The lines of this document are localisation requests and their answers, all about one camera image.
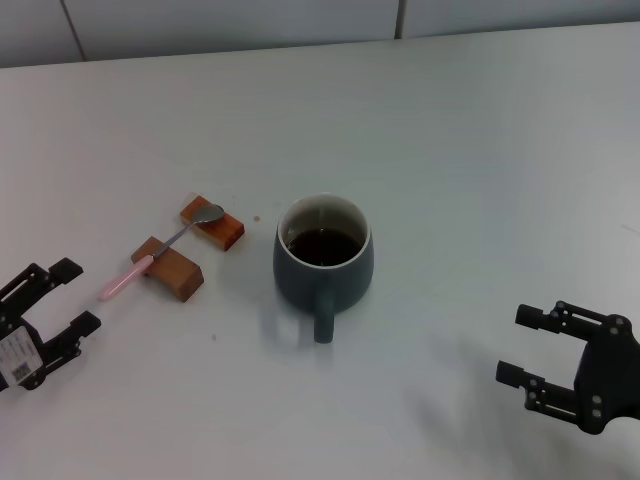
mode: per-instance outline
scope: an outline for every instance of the mug rim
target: mug rim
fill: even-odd
[[[311,200],[314,198],[337,198],[338,200],[342,200],[343,202],[347,202],[349,204],[351,204],[351,206],[353,206],[358,213],[360,213],[360,215],[362,215],[362,218],[364,219],[364,223],[365,223],[365,227],[367,229],[367,236],[365,237],[364,243],[362,244],[362,248],[360,248],[360,250],[358,250],[358,253],[356,253],[353,257],[351,257],[349,260],[347,260],[344,263],[339,263],[338,265],[329,265],[329,266],[324,266],[324,265],[314,265],[313,263],[308,263],[305,262],[303,260],[300,260],[298,257],[296,257],[293,253],[291,253],[291,250],[289,250],[287,248],[287,246],[284,244],[284,239],[282,238],[282,232],[280,227],[282,226],[282,220],[284,219],[284,217],[286,217],[287,213],[289,213],[289,210],[291,210],[291,208],[293,208],[294,205],[303,202],[305,200]],[[293,258],[296,262],[306,266],[306,267],[311,267],[311,268],[315,268],[317,270],[335,270],[338,268],[342,268],[346,265],[349,265],[351,262],[354,262],[358,259],[358,257],[360,257],[362,255],[362,252],[364,252],[367,248],[367,246],[369,245],[369,242],[371,241],[371,227],[369,226],[369,220],[367,220],[367,217],[364,215],[364,213],[362,212],[362,210],[360,210],[360,207],[358,207],[355,203],[353,203],[351,200],[348,200],[344,197],[341,197],[339,195],[334,195],[332,193],[320,193],[318,195],[310,195],[308,197],[303,197],[303,198],[299,198],[298,200],[296,200],[295,202],[293,202],[291,205],[289,205],[287,207],[287,209],[284,211],[284,213],[282,213],[282,215],[280,216],[280,219],[278,220],[278,226],[277,226],[277,230],[276,233],[278,235],[278,241],[280,242],[280,246],[284,249],[285,252],[287,252],[287,254]]]

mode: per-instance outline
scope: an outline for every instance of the white wall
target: white wall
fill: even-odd
[[[392,39],[397,0],[67,0],[89,60]]]
[[[403,38],[640,20],[640,0],[407,0]]]
[[[79,60],[58,0],[0,0],[0,67]]]

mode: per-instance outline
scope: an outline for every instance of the dark gray mug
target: dark gray mug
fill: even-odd
[[[344,263],[328,267],[306,263],[289,251],[292,239],[318,229],[346,234],[358,242],[360,250]],[[298,200],[278,222],[273,273],[282,295],[315,315],[315,341],[331,343],[335,313],[354,305],[371,283],[373,241],[367,219],[353,203],[335,195]]]

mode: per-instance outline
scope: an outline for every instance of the mug handle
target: mug handle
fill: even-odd
[[[335,302],[333,290],[328,285],[321,285],[315,298],[316,320],[313,326],[313,337],[316,343],[331,343],[333,340],[333,317]]]

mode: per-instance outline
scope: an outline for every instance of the white table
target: white table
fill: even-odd
[[[69,256],[85,273],[28,319],[103,321],[0,394],[0,478],[636,477],[640,423],[589,436],[494,374],[572,386],[584,344],[520,303],[640,318],[639,51],[626,24],[0,71],[0,283]],[[279,214],[322,191],[376,247],[330,346],[271,272]],[[176,245],[195,296],[96,304],[192,193],[246,225],[224,254]]]

